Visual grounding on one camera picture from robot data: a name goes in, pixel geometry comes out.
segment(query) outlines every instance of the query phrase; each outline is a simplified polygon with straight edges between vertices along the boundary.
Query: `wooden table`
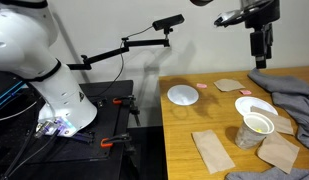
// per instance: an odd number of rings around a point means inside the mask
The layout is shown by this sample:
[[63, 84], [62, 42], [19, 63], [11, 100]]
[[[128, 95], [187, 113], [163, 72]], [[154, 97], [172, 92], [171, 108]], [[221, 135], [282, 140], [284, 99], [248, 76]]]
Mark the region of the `wooden table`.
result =
[[[309, 67], [265, 69], [261, 71], [272, 75], [293, 75], [309, 83]], [[241, 150], [235, 145], [234, 139], [242, 123], [242, 116], [236, 110], [234, 103], [237, 98], [243, 95], [239, 91], [221, 92], [213, 84], [213, 82], [223, 78], [238, 80], [246, 89], [252, 91], [251, 96], [273, 105], [270, 94], [250, 80], [247, 77], [248, 72], [160, 77], [161, 107], [169, 180], [224, 179], [229, 172], [263, 172], [272, 167], [272, 165], [257, 157], [257, 147], [250, 150]], [[208, 87], [206, 89], [197, 88], [197, 83], [207, 84]], [[195, 104], [178, 106], [168, 99], [167, 91], [169, 88], [180, 84], [189, 85], [198, 91], [200, 97]], [[294, 132], [297, 132], [297, 124], [285, 110], [277, 106], [274, 107], [279, 115], [291, 119]], [[234, 161], [235, 168], [214, 174], [209, 173], [191, 136], [192, 132], [209, 129], [215, 132]], [[293, 167], [309, 169], [309, 150], [294, 136], [281, 135], [300, 147]]]

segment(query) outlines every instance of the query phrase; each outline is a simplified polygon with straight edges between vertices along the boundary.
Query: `black metal arm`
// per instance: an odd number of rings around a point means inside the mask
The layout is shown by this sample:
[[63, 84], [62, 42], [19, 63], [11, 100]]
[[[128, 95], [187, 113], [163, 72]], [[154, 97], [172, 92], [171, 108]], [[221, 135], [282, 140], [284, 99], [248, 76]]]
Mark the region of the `black metal arm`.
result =
[[169, 47], [169, 40], [166, 39], [153, 39], [153, 40], [140, 40], [140, 41], [128, 41], [128, 38], [122, 38], [124, 41], [124, 47], [109, 51], [103, 54], [99, 54], [93, 57], [88, 58], [86, 55], [82, 55], [84, 64], [67, 64], [71, 70], [91, 70], [91, 64], [102, 61], [104, 59], [123, 54], [128, 52], [130, 47], [135, 46], [153, 46], [153, 45], [163, 45], [164, 47]]
[[266, 60], [272, 58], [273, 27], [269, 23], [261, 29], [255, 29], [250, 35], [251, 53], [256, 60], [256, 68], [266, 68]]

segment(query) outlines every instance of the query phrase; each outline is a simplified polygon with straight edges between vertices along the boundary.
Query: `sticker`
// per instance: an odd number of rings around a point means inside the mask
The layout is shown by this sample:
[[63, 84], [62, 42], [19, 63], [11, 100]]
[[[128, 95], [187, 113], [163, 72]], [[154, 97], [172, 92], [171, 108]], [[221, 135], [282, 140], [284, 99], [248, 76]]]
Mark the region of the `sticker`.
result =
[[205, 89], [205, 88], [207, 88], [207, 85], [206, 84], [197, 83], [196, 87]]
[[251, 95], [252, 92], [249, 91], [249, 90], [240, 90], [240, 92], [243, 94], [243, 95]]

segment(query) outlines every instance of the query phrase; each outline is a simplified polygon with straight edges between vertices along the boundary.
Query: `brown napkin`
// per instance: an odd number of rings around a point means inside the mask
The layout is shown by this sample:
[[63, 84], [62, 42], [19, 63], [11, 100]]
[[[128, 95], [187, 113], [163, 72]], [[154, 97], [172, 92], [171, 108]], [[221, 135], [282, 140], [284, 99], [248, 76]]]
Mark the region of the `brown napkin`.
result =
[[234, 162], [212, 130], [193, 132], [192, 136], [211, 174], [235, 167]]
[[245, 88], [240, 82], [232, 79], [220, 79], [214, 82], [214, 84], [221, 91], [232, 91]]
[[257, 155], [286, 173], [290, 173], [297, 158], [299, 147], [288, 142], [279, 133], [268, 135], [258, 149]]
[[294, 135], [291, 121], [289, 119], [282, 116], [278, 116], [276, 114], [273, 114], [269, 111], [266, 111], [264, 109], [255, 106], [251, 107], [251, 111], [263, 114], [264, 116], [268, 117], [273, 122], [275, 130], [277, 132]]

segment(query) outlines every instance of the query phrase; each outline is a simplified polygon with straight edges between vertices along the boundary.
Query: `cable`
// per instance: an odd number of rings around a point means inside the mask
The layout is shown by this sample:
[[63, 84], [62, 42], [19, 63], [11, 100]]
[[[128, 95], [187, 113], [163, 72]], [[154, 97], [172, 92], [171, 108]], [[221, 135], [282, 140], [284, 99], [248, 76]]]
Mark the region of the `cable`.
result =
[[[129, 37], [132, 37], [132, 36], [135, 36], [135, 35], [138, 35], [138, 34], [141, 34], [141, 33], [144, 33], [145, 31], [149, 30], [153, 28], [153, 26], [150, 26], [148, 28], [146, 28], [145, 30], [141, 31], [141, 32], [138, 32], [138, 33], [134, 33], [134, 34], [131, 34], [129, 36], [127, 36], [126, 38], [129, 38]], [[107, 90], [109, 90], [112, 85], [116, 82], [116, 80], [121, 76], [122, 72], [123, 72], [123, 69], [124, 69], [124, 57], [122, 55], [122, 46], [123, 46], [123, 43], [124, 41], [121, 42], [121, 45], [120, 45], [120, 55], [121, 55], [121, 60], [122, 60], [122, 66], [121, 66], [121, 70], [120, 72], [118, 73], [118, 75], [116, 76], [116, 78], [112, 81], [112, 83], [104, 90], [102, 91], [101, 93], [99, 93], [98, 95], [94, 95], [94, 96], [88, 96], [88, 97], [97, 97], [97, 96], [100, 96], [102, 95], [103, 93], [105, 93]]]
[[33, 106], [37, 103], [38, 100], [36, 100], [36, 101], [35, 101], [33, 104], [31, 104], [29, 107], [25, 108], [23, 111], [20, 111], [20, 112], [18, 112], [18, 113], [16, 113], [16, 114], [13, 114], [13, 115], [11, 115], [11, 116], [8, 116], [8, 117], [0, 118], [0, 121], [4, 121], [4, 120], [7, 120], [7, 119], [10, 119], [10, 118], [12, 118], [12, 117], [18, 116], [18, 115], [20, 115], [20, 114], [26, 112], [26, 111], [29, 110], [31, 107], [33, 107]]
[[24, 150], [26, 149], [26, 147], [28, 146], [31, 137], [33, 136], [34, 132], [35, 132], [35, 128], [36, 128], [36, 123], [33, 123], [33, 126], [31, 128], [31, 131], [28, 135], [28, 137], [26, 138], [22, 148], [20, 149], [20, 151], [18, 152], [18, 154], [16, 155], [16, 157], [14, 158], [13, 162], [11, 163], [11, 165], [8, 167], [8, 169], [6, 170], [6, 172], [4, 173], [2, 179], [6, 179], [6, 177], [8, 176], [8, 174], [12, 171], [12, 169], [14, 168], [14, 166], [16, 165], [16, 163], [18, 162], [18, 160], [20, 159], [20, 157], [22, 156], [22, 154], [24, 153]]
[[153, 27], [153, 26], [150, 26], [150, 27], [146, 28], [145, 30], [143, 30], [143, 31], [141, 31], [141, 32], [138, 32], [138, 33], [135, 33], [135, 34], [131, 34], [131, 35], [127, 36], [126, 38], [129, 38], [129, 37], [132, 37], [132, 36], [135, 36], [135, 35], [138, 35], [138, 34], [142, 34], [142, 33], [144, 33], [145, 31], [151, 29], [152, 27]]
[[22, 161], [9, 175], [5, 176], [4, 179], [7, 180], [9, 177], [11, 177], [16, 170], [18, 170], [23, 164], [25, 164], [28, 160], [30, 160], [32, 157], [34, 157], [36, 154], [38, 154], [39, 152], [41, 152], [44, 148], [46, 148], [58, 135], [58, 133], [61, 130], [57, 129], [52, 137], [47, 141], [46, 144], [44, 144], [40, 149], [38, 149], [35, 153], [33, 153], [31, 156], [29, 156], [28, 158], [26, 158], [24, 161]]
[[25, 90], [23, 90], [22, 92], [17, 92], [17, 93], [11, 93], [11, 95], [9, 95], [11, 97], [11, 99], [8, 100], [8, 102], [5, 102], [4, 105], [0, 106], [0, 110], [2, 110], [4, 107], [6, 107], [7, 105], [9, 105], [11, 102], [13, 102], [15, 99], [17, 99], [18, 97], [22, 96], [23, 94], [25, 94]]

